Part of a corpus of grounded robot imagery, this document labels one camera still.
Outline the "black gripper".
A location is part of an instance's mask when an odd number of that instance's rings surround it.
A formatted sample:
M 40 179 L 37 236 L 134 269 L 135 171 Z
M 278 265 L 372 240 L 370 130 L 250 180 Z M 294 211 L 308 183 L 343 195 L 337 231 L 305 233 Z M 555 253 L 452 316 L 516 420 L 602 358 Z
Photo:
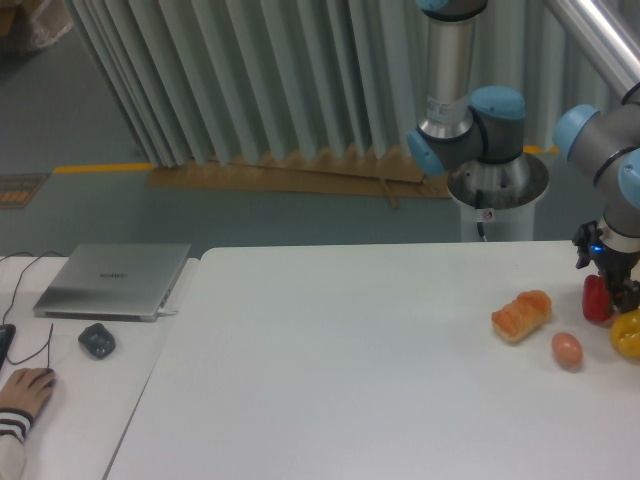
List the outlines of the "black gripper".
M 631 276 L 639 262 L 638 239 L 619 235 L 602 220 L 580 225 L 572 244 L 577 248 L 576 268 L 593 263 L 604 278 L 609 295 L 609 316 L 639 308 L 639 282 Z

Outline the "striped sleeve forearm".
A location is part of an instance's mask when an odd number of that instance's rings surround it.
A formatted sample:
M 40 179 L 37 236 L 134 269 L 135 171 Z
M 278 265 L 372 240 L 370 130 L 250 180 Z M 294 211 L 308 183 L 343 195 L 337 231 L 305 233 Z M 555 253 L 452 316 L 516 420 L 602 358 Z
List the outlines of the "striped sleeve forearm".
M 32 427 L 34 418 L 26 411 L 1 409 L 1 478 L 20 479 L 25 464 L 24 442 Z

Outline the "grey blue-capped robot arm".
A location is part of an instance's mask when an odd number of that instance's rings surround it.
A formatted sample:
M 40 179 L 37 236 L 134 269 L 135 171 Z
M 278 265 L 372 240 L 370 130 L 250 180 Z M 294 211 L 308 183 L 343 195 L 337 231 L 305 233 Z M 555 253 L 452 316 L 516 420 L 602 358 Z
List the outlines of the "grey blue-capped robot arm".
M 468 86 L 482 1 L 422 1 L 429 22 L 427 107 L 409 131 L 409 150 L 429 176 L 447 174 L 467 241 L 525 240 L 533 224 L 521 220 L 546 192 L 545 165 L 524 150 L 525 102 L 501 86 Z M 579 267 L 595 265 L 612 310 L 639 305 L 632 272 L 639 261 L 639 40 L 603 1 L 551 1 L 548 10 L 579 44 L 620 98 L 602 113 L 590 105 L 567 111 L 553 141 L 606 200 L 600 219 L 578 227 Z

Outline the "person's hand on mouse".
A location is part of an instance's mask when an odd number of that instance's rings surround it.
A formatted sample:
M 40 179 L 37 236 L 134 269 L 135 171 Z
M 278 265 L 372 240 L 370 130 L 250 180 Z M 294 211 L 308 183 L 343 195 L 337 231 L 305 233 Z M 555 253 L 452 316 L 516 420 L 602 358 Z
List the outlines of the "person's hand on mouse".
M 38 418 L 42 408 L 53 394 L 52 388 L 42 389 L 39 378 L 50 368 L 23 368 L 14 371 L 1 389 L 1 409 L 13 408 L 26 411 Z

